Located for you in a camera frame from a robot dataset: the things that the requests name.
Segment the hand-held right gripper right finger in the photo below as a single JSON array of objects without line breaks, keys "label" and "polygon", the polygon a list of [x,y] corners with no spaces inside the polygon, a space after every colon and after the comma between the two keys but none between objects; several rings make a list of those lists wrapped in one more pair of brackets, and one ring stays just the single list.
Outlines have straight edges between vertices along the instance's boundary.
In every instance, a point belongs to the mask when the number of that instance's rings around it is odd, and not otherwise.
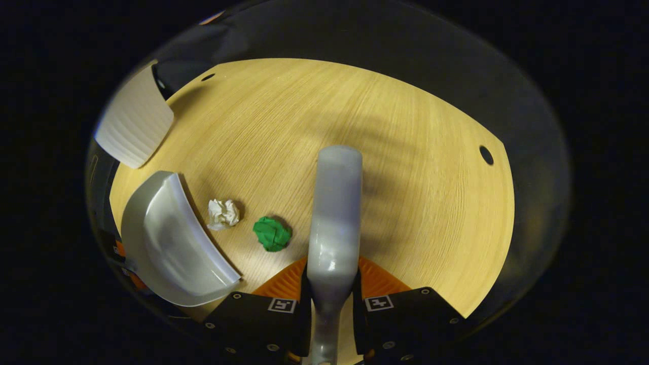
[{"label": "hand-held right gripper right finger", "polygon": [[431,287],[410,288],[364,257],[352,302],[355,350],[365,364],[422,364],[459,338],[464,321]]}]

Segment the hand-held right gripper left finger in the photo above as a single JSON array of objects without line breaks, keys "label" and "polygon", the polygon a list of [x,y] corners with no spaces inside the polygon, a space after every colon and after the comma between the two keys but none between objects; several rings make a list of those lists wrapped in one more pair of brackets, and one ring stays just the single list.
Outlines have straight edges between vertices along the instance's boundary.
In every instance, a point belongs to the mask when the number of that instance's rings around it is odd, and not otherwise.
[{"label": "hand-held right gripper left finger", "polygon": [[300,364],[311,343],[307,259],[283,268],[253,293],[234,291],[202,322],[220,364]]}]

